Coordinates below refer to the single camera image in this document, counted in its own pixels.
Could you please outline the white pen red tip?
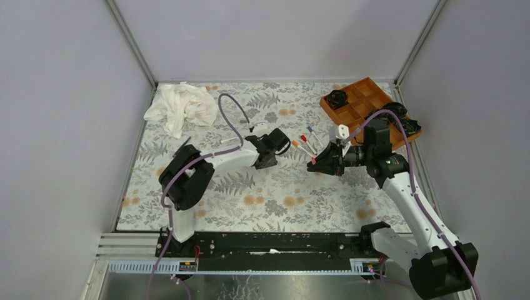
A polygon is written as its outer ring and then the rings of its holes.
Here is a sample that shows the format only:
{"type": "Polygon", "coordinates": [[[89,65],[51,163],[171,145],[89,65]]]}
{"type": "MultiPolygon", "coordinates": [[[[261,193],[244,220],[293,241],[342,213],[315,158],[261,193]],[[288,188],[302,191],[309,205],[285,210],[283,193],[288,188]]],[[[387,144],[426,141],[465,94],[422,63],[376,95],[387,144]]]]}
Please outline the white pen red tip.
{"type": "Polygon", "coordinates": [[[311,152],[314,154],[314,156],[316,157],[318,155],[318,152],[316,151],[316,149],[313,147],[313,145],[309,142],[308,138],[305,136],[305,135],[301,135],[301,139],[302,141],[308,146],[308,148],[311,150],[311,152]]]}
{"type": "Polygon", "coordinates": [[[311,160],[314,160],[314,154],[310,153],[308,150],[306,150],[305,148],[303,148],[296,140],[292,140],[292,144],[297,148],[299,149],[300,151],[302,151],[304,154],[306,154],[307,156],[310,157],[311,160]]]}

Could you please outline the white pen blue tip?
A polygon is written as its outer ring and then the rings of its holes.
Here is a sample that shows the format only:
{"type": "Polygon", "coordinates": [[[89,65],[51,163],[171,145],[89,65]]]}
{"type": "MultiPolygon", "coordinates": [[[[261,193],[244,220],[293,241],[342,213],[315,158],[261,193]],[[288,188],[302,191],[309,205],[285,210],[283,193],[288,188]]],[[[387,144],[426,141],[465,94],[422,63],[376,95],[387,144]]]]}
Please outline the white pen blue tip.
{"type": "Polygon", "coordinates": [[[307,130],[309,131],[310,135],[314,138],[316,144],[318,145],[319,149],[322,150],[325,148],[324,144],[319,139],[318,135],[315,133],[314,129],[311,126],[307,127],[307,130]]]}

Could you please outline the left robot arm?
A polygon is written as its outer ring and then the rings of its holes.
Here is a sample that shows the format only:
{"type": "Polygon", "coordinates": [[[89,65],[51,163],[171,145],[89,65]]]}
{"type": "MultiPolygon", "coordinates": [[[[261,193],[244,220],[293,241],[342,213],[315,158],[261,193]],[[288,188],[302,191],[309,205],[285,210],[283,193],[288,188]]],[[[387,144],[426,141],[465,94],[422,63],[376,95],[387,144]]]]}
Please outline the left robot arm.
{"type": "Polygon", "coordinates": [[[271,168],[278,163],[276,157],[289,147],[289,138],[278,128],[269,134],[243,137],[239,145],[211,153],[203,153],[192,144],[181,146],[158,179],[164,196],[162,206],[171,215],[170,249],[180,257],[192,253],[193,207],[200,202],[215,175],[240,168],[271,168]]]}

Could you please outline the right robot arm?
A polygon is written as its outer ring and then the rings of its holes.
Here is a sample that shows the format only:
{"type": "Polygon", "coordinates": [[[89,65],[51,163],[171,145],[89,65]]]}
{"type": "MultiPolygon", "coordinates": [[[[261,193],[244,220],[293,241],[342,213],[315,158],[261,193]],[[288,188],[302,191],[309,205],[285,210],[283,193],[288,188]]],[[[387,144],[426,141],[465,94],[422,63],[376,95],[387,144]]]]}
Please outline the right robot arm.
{"type": "Polygon", "coordinates": [[[364,226],[358,241],[361,254],[373,258],[381,253],[392,259],[407,271],[422,299],[472,288],[477,249],[471,243],[463,244],[429,205],[407,160],[393,152],[386,121],[369,121],[360,146],[351,145],[347,134],[345,125],[332,129],[329,144],[307,164],[307,171],[341,176],[346,168],[364,166],[395,203],[414,236],[409,242],[383,222],[364,226]]]}

